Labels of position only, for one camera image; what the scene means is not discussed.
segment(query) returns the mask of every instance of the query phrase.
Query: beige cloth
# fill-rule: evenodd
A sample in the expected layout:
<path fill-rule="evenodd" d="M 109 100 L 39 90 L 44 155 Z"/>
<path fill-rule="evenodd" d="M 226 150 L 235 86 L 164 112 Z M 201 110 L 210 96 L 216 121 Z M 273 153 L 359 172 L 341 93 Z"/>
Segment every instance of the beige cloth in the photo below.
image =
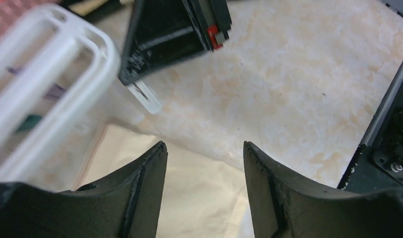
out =
<path fill-rule="evenodd" d="M 77 186 L 131 162 L 159 140 L 107 125 Z M 225 162 L 165 143 L 168 164 L 157 237 L 236 238 L 248 208 L 244 174 Z"/>

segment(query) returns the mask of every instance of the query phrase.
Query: red clip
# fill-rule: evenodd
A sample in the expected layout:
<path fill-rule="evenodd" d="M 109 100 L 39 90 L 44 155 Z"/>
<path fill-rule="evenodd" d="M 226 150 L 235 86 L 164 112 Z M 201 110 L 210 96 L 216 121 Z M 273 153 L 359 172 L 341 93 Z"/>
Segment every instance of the red clip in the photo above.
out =
<path fill-rule="evenodd" d="M 210 40 L 212 41 L 213 48 L 214 48 L 215 50 L 216 50 L 216 49 L 219 49 L 219 48 L 221 48 L 221 47 L 223 46 L 223 44 L 218 45 L 218 43 L 217 43 L 217 41 L 216 41 L 215 35 L 216 35 L 217 33 L 219 33 L 219 30 L 218 30 L 218 28 L 217 28 L 216 25 L 211 25 L 211 26 L 209 26 L 208 29 L 207 29 L 207 33 L 209 34 L 209 38 L 210 38 Z"/>

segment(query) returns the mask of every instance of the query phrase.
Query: green object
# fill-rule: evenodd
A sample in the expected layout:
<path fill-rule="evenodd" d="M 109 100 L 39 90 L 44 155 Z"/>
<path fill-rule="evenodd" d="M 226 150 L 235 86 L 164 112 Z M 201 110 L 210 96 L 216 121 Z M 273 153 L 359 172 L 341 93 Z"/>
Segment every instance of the green object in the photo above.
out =
<path fill-rule="evenodd" d="M 19 126 L 15 133 L 32 130 L 42 119 L 42 116 L 38 114 L 30 114 L 25 121 Z"/>

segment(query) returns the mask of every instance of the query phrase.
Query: metal screw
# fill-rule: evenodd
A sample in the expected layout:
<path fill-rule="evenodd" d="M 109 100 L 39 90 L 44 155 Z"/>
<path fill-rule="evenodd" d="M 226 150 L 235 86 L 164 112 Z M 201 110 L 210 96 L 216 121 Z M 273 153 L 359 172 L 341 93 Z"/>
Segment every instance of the metal screw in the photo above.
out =
<path fill-rule="evenodd" d="M 401 165 L 399 165 L 399 164 L 396 164 L 396 163 L 391 164 L 391 165 L 390 165 L 390 168 L 391 168 L 392 171 L 395 172 L 395 173 L 397 173 L 397 172 L 403 170 L 403 167 L 402 167 Z"/>

